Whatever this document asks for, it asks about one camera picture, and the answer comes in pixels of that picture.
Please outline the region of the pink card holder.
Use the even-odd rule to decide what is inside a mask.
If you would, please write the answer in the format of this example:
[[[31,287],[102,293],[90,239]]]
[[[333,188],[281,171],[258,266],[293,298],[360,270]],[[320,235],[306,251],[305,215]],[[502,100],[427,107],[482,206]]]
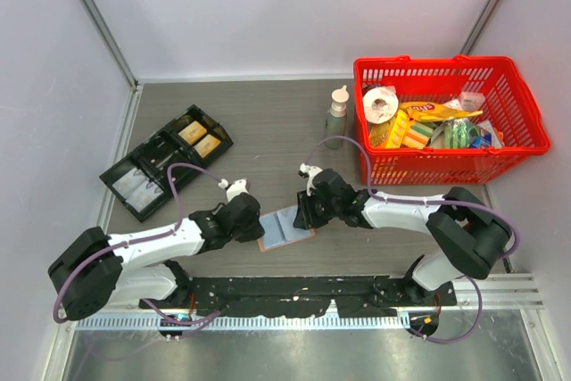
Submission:
[[[260,217],[264,229],[258,245],[262,252],[293,244],[315,236],[314,229],[302,229],[294,226],[297,206],[290,206]]]

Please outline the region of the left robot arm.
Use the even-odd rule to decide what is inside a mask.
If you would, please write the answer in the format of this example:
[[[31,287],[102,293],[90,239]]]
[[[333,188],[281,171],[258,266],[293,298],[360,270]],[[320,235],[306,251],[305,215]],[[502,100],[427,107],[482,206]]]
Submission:
[[[57,292],[54,320],[85,319],[101,310],[128,274],[171,258],[194,256],[263,235],[261,206],[242,192],[212,211],[196,211],[179,224],[135,234],[107,235],[89,228],[49,267]]]

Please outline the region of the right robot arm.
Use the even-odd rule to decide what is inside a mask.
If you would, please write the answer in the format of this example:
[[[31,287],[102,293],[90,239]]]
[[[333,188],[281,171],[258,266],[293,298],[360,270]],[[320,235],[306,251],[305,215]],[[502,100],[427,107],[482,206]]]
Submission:
[[[350,228],[398,228],[435,240],[436,253],[418,257],[387,291],[376,290],[394,302],[421,305],[454,279],[487,278],[512,237],[508,223],[463,187],[445,195],[404,198],[356,190],[331,169],[303,164],[299,173],[307,186],[297,195],[296,228],[321,228],[339,219]]]

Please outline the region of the gold card stack lower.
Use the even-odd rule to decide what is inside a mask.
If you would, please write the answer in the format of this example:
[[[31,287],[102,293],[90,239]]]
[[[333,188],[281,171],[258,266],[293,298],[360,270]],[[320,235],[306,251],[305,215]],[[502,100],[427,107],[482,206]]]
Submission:
[[[221,141],[217,137],[207,134],[194,145],[194,150],[201,158],[206,159],[220,143]]]

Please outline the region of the silver card stack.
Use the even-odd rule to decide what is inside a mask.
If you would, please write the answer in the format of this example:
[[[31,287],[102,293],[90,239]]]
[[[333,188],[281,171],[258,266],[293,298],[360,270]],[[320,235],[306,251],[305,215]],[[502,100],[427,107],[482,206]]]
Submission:
[[[155,183],[144,183],[135,189],[126,202],[136,212],[142,212],[162,194],[162,189]]]
[[[147,179],[144,172],[138,168],[132,168],[113,184],[112,188],[124,199],[127,199]]]

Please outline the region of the gold card stack upper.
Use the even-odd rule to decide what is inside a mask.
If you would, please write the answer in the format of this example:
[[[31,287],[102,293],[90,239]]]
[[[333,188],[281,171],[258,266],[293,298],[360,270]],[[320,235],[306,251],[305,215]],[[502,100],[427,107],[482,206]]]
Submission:
[[[196,120],[178,132],[178,135],[189,145],[194,145],[206,134],[207,128],[205,128],[199,121]]]

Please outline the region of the silver card stack upper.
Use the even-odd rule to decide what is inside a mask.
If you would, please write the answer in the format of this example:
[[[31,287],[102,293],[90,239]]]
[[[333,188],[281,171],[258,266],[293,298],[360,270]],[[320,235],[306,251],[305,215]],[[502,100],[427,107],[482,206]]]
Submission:
[[[124,199],[127,199],[147,179],[144,172],[138,168],[132,168],[113,184],[112,188]]]

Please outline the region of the green pump bottle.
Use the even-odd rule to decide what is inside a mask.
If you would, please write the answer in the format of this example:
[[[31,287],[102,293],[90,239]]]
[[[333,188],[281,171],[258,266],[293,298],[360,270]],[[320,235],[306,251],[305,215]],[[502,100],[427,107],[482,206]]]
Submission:
[[[350,99],[347,86],[343,85],[334,90],[331,94],[331,104],[327,113],[325,136],[326,147],[329,149],[339,149],[343,145],[343,139],[347,127],[347,104]]]

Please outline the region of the yellow green sponge pack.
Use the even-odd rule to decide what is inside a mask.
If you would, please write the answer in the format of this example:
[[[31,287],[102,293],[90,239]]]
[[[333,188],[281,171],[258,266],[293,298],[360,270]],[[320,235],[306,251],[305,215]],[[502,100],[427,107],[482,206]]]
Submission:
[[[396,149],[400,147],[423,149],[434,133],[434,128],[412,119],[399,110],[390,120],[390,125],[382,147]]]

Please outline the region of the yellow chips bag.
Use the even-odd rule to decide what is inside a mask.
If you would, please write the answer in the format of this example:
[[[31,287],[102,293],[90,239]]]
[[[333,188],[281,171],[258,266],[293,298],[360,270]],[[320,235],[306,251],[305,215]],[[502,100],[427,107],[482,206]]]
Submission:
[[[453,109],[443,104],[430,102],[407,102],[400,104],[400,109],[410,118],[420,122],[442,122],[464,118],[473,118],[481,115],[482,111],[467,112]]]

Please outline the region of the green packaged item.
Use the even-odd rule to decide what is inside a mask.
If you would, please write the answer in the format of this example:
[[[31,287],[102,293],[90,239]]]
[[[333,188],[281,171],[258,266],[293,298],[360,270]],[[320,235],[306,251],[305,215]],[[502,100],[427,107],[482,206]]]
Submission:
[[[468,119],[446,121],[443,129],[444,147],[448,149],[467,148],[470,125],[471,122]]]

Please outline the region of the blue packaged item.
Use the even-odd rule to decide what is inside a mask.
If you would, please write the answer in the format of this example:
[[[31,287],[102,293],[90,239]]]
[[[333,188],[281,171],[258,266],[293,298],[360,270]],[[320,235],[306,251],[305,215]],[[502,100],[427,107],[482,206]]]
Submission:
[[[483,128],[476,128],[470,132],[468,143],[469,148],[482,149],[482,148],[497,148],[503,147],[503,143],[496,134],[495,130],[486,130]]]

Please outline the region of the white small packet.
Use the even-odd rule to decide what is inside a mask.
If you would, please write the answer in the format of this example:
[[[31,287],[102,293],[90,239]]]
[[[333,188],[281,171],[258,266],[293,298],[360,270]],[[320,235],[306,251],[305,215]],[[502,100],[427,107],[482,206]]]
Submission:
[[[458,96],[460,107],[465,112],[480,111],[485,103],[485,95],[477,92],[463,91]]]

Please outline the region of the red shopping basket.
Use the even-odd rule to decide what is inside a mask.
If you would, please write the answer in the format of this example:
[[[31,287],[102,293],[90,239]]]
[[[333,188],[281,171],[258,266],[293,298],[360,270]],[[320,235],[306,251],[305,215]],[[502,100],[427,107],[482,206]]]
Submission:
[[[353,76],[355,136],[366,151],[359,157],[363,183],[482,185],[550,150],[534,96],[506,56],[359,58]],[[444,104],[466,92],[483,95],[484,103],[475,117],[437,126],[430,143],[374,147],[362,98],[376,85],[393,87],[401,103]]]

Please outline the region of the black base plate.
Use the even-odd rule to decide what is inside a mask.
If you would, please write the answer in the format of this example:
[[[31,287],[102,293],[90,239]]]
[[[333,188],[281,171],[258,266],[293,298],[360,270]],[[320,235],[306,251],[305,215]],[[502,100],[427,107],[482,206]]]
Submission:
[[[451,282],[435,292],[415,291],[408,279],[389,276],[195,277],[175,298],[155,301],[162,310],[219,311],[236,318],[322,317],[334,304],[342,318],[392,316],[398,307],[457,304]]]

